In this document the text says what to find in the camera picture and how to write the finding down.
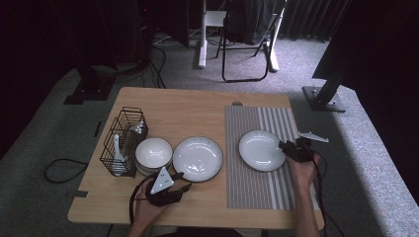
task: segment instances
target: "gray placemat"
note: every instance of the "gray placemat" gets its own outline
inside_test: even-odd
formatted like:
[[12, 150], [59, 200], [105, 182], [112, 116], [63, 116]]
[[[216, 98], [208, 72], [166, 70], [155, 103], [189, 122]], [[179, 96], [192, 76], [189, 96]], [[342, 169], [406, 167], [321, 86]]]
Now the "gray placemat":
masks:
[[[252, 130], [269, 131], [281, 141], [294, 141], [298, 137], [291, 109], [225, 107], [227, 207], [293, 209], [293, 183], [287, 162], [276, 171], [261, 172], [241, 159], [240, 138]], [[318, 208], [313, 189], [312, 198]]]

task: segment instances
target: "chair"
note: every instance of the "chair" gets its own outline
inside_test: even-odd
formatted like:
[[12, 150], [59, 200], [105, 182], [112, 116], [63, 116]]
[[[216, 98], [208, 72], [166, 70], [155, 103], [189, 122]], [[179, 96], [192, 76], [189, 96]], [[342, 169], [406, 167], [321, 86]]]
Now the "chair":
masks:
[[[254, 1], [256, 4], [259, 2], [264, 2], [260, 0], [247, 0], [247, 2]], [[227, 83], [234, 83], [234, 82], [256, 82], [261, 81], [265, 79], [265, 77], [268, 75], [269, 65], [270, 65], [270, 58], [271, 53], [273, 49], [273, 43], [269, 43], [268, 47], [268, 57], [266, 58], [266, 67], [265, 67], [265, 73], [260, 78], [245, 78], [245, 79], [227, 79], [225, 78], [225, 54], [227, 50], [234, 50], [234, 49], [256, 49], [253, 56], [256, 56], [259, 52], [260, 48], [264, 45], [264, 43], [268, 43], [271, 39], [274, 38], [275, 34], [275, 26], [277, 26], [282, 17], [282, 12], [285, 8], [286, 1], [285, 0], [271, 0], [270, 6], [263, 6], [265, 7], [264, 11], [266, 14], [269, 14], [269, 16], [256, 16], [256, 17], [262, 17], [267, 19], [269, 17], [270, 23], [265, 24], [269, 26], [267, 29], [264, 28], [264, 26], [250, 26], [251, 29], [259, 29], [259, 32], [257, 34], [253, 34], [252, 37], [249, 38], [250, 34], [248, 34], [248, 29], [246, 29], [246, 25], [250, 25], [249, 21], [252, 23], [252, 20], [254, 19], [246, 19], [246, 17], [251, 15], [258, 15], [258, 13], [252, 14], [249, 13], [249, 10], [246, 12], [246, 1], [244, 0], [226, 0], [225, 1], [225, 18], [223, 21], [223, 28], [221, 31], [221, 37], [219, 39], [218, 43], [218, 49], [215, 58], [218, 58], [218, 54], [221, 48], [221, 42], [222, 42], [222, 79]], [[255, 46], [246, 46], [246, 47], [233, 47], [228, 48], [226, 47], [226, 41], [229, 40], [231, 42], [241, 42], [248, 45], [256, 45], [259, 44], [257, 47]]]

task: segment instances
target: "person's hand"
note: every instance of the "person's hand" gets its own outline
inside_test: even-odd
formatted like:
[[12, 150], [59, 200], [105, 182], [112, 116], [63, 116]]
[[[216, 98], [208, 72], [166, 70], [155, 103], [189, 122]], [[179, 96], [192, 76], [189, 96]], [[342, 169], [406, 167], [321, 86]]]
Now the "person's hand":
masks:
[[170, 204], [161, 207], [155, 206], [145, 199], [147, 198], [145, 190], [150, 182], [151, 180], [144, 182], [140, 193], [136, 195], [134, 221], [128, 236], [142, 236], [145, 230], [170, 206]]
[[[293, 184], [295, 185], [295, 188], [298, 191], [308, 191], [317, 174], [314, 164], [312, 162], [299, 163], [289, 156], [286, 157], [293, 172]], [[321, 156], [314, 153], [313, 158], [314, 162], [318, 165], [320, 163]]]

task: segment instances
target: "black wire basket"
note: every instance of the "black wire basket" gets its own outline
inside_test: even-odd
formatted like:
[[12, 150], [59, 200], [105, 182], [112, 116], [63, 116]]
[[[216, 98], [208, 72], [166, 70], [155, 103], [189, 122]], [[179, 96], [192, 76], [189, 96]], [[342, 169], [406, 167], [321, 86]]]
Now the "black wire basket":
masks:
[[135, 178], [135, 149], [145, 140], [147, 133], [148, 126], [142, 110], [123, 107], [112, 122], [100, 157], [112, 175]]

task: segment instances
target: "gray carpet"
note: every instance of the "gray carpet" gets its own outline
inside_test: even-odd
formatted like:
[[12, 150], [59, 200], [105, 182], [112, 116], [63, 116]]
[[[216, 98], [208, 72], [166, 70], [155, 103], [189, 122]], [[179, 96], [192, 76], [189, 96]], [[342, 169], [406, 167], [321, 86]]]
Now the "gray carpet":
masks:
[[[199, 46], [190, 48], [163, 42], [167, 53], [161, 76], [167, 88], [236, 92], [281, 93], [290, 97], [296, 124], [301, 132], [312, 131], [330, 139], [314, 143], [328, 164], [324, 180], [327, 213], [346, 236], [419, 236], [419, 208], [407, 191], [388, 156], [374, 126], [354, 91], [341, 87], [338, 95], [344, 114], [313, 112], [301, 91], [302, 86], [322, 86], [323, 80], [311, 75], [327, 43], [316, 40], [280, 39], [276, 44], [280, 71], [269, 73], [261, 82], [226, 84], [221, 79], [221, 59], [216, 46], [209, 44], [207, 68], [198, 68]], [[153, 50], [156, 67], [162, 53]], [[263, 60], [238, 56], [229, 58], [230, 76], [247, 76], [263, 70]], [[121, 69], [131, 65], [121, 65]], [[98, 67], [104, 72], [111, 69]], [[31, 123], [0, 163], [0, 236], [106, 236], [110, 225], [79, 224], [67, 220], [72, 199], [82, 176], [61, 184], [43, 178], [45, 166], [57, 158], [88, 162], [95, 149], [99, 121], [105, 121], [121, 87], [153, 87], [152, 73], [122, 75], [117, 78], [108, 101], [86, 101], [83, 105], [63, 105], [80, 77], [76, 70], [67, 73], [52, 89]], [[80, 168], [60, 164], [51, 171], [65, 178]], [[328, 220], [329, 236], [339, 236]], [[114, 226], [110, 236], [125, 236], [127, 225]], [[270, 230], [271, 237], [291, 236], [292, 231]]]

